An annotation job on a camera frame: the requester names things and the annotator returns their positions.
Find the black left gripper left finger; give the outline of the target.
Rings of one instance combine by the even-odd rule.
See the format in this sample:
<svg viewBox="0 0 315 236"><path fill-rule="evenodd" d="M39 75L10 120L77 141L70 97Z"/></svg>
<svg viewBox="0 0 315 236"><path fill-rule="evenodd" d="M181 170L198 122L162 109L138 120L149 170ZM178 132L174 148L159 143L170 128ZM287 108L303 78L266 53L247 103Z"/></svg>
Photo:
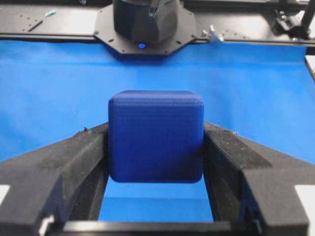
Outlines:
<svg viewBox="0 0 315 236"><path fill-rule="evenodd" d="M97 220L105 188L108 124L0 164L0 233L37 236L44 219Z"/></svg>

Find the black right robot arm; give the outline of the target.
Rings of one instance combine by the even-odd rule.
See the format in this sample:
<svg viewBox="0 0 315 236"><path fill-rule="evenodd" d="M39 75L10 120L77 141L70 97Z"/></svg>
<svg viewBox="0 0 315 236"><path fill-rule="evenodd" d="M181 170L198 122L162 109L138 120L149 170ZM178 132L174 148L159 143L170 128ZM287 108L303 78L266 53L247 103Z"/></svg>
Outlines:
<svg viewBox="0 0 315 236"><path fill-rule="evenodd" d="M115 31L132 42L160 43L178 25L177 0L114 0Z"/></svg>

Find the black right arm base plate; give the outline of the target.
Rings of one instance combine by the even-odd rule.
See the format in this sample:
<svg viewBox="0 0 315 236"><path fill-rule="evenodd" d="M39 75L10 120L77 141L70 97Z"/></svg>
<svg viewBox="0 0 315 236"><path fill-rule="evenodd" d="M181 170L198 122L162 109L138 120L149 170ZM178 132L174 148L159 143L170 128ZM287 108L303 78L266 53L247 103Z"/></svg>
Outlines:
<svg viewBox="0 0 315 236"><path fill-rule="evenodd" d="M178 0L114 0L98 11L94 36L121 55L165 57L193 42L197 30Z"/></svg>

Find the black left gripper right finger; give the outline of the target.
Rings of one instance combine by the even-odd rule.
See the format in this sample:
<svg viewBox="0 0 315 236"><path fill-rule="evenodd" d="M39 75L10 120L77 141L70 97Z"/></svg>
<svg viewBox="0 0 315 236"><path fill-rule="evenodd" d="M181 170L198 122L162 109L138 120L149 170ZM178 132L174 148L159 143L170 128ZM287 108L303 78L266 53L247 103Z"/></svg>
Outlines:
<svg viewBox="0 0 315 236"><path fill-rule="evenodd" d="M313 164L206 122L203 172L215 221L253 224L261 236L314 235Z"/></svg>

